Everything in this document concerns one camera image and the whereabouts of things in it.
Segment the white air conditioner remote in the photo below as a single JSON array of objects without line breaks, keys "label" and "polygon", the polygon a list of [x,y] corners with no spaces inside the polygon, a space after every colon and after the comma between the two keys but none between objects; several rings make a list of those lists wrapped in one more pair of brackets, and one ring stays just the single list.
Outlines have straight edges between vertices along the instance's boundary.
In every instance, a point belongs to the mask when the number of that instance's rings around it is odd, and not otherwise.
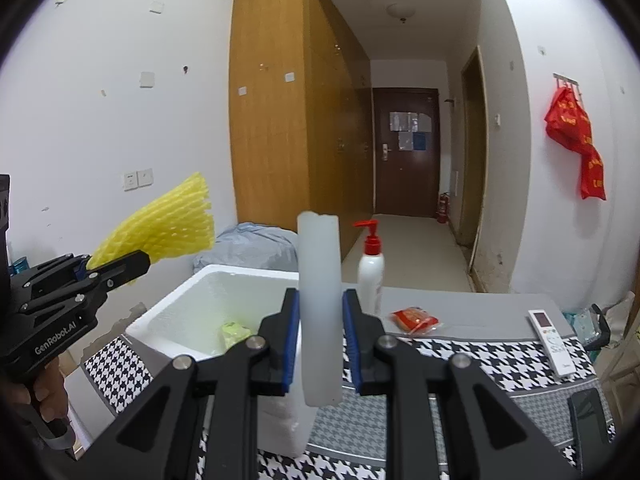
[{"label": "white air conditioner remote", "polygon": [[575,374],[574,360],[571,359],[569,351],[564,346],[564,342],[556,330],[556,327],[544,310],[529,310],[529,318],[533,328],[538,332],[538,337],[542,341],[545,353],[551,361],[551,366],[558,377],[565,377]]}]

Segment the doorway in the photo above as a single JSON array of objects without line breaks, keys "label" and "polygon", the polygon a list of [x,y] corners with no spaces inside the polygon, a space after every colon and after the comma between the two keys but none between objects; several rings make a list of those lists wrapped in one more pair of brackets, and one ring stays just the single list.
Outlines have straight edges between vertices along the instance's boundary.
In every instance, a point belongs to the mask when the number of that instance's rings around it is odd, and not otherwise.
[{"label": "doorway", "polygon": [[376,213],[435,217],[440,186],[438,90],[374,88]]},{"label": "doorway", "polygon": [[476,48],[462,71],[465,107],[465,170],[458,243],[472,265],[482,216],[486,172],[486,103],[480,51]]}]

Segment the door handle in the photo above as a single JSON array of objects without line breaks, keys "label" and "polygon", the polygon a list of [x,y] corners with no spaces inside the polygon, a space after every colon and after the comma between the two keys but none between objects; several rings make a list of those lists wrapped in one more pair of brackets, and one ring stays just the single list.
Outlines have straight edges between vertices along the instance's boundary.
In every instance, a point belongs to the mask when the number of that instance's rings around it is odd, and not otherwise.
[{"label": "door handle", "polygon": [[387,143],[382,145],[382,160],[385,161],[389,158],[389,152],[391,152],[391,148]]}]

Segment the pump nozzle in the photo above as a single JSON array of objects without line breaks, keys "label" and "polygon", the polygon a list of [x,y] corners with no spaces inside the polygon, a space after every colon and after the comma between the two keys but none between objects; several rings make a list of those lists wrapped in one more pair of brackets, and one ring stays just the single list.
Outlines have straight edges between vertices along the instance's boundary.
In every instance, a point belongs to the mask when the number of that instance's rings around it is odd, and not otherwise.
[{"label": "pump nozzle", "polygon": [[368,227],[369,236],[364,240],[364,253],[369,256],[376,256],[382,252],[382,243],[376,235],[378,229],[378,221],[376,219],[362,220],[353,224],[354,227]]}]

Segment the remote control screen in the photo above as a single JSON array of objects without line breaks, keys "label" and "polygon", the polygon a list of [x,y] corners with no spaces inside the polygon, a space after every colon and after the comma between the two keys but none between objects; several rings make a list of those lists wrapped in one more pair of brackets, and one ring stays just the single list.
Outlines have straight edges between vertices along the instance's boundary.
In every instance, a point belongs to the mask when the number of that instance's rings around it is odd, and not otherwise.
[{"label": "remote control screen", "polygon": [[551,326],[551,322],[544,312],[534,312],[533,315],[536,316],[536,320],[540,326]]}]

